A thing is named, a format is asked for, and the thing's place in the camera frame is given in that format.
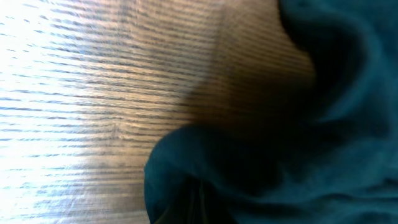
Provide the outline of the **dark green t-shirt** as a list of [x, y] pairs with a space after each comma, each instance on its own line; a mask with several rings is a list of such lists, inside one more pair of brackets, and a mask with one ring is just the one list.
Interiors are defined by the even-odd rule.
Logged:
[[151, 223], [396, 223], [397, 2], [279, 3], [317, 82], [259, 144], [190, 125], [144, 168]]

